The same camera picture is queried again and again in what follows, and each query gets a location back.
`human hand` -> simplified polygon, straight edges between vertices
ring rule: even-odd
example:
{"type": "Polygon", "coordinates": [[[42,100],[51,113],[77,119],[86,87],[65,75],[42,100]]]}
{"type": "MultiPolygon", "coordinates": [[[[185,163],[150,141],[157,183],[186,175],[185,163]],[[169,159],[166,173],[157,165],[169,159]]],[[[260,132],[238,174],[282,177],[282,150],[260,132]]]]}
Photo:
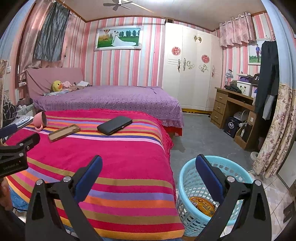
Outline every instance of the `human hand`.
{"type": "Polygon", "coordinates": [[[3,179],[0,187],[0,205],[3,206],[6,211],[12,209],[9,185],[6,178],[3,179]]]}

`ceiling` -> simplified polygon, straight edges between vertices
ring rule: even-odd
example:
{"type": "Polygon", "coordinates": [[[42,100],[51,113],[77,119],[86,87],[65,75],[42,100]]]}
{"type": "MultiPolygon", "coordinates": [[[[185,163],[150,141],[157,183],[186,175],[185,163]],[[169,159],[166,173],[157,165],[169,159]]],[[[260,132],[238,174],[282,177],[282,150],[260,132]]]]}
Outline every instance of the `ceiling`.
{"type": "Polygon", "coordinates": [[[220,22],[237,17],[243,12],[256,13],[264,11],[261,0],[133,0],[148,10],[134,4],[126,4],[131,8],[104,7],[103,3],[116,0],[62,0],[65,5],[81,16],[85,21],[117,16],[156,16],[169,17],[182,22],[192,23],[203,28],[214,30],[220,22]]]}

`plush toy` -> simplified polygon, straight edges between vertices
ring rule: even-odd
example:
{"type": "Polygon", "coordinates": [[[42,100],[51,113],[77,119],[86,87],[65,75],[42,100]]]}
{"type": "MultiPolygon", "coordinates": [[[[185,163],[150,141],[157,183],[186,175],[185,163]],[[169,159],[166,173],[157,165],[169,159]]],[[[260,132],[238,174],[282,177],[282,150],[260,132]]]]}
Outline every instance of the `plush toy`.
{"type": "Polygon", "coordinates": [[[55,82],[53,82],[52,91],[58,92],[58,91],[61,91],[62,89],[63,89],[63,84],[61,81],[56,80],[55,82]]]}

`mug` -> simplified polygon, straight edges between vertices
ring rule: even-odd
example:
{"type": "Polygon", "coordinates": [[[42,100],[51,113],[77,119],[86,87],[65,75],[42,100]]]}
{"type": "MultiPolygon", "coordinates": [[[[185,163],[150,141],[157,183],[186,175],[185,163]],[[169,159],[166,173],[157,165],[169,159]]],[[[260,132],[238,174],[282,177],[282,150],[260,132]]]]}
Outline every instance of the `mug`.
{"type": "Polygon", "coordinates": [[[47,118],[44,111],[41,111],[34,116],[33,125],[35,126],[36,131],[41,131],[44,127],[47,126],[47,118]]]}

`bed headboard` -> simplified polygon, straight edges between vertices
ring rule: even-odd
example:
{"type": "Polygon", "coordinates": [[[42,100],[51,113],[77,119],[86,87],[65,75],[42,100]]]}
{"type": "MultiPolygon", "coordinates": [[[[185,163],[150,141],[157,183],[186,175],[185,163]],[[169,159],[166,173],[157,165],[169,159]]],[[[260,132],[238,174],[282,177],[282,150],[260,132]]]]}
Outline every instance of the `bed headboard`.
{"type": "Polygon", "coordinates": [[[43,93],[49,93],[55,80],[77,84],[83,80],[80,68],[40,68],[27,69],[26,79],[30,98],[36,99],[43,93]]]}

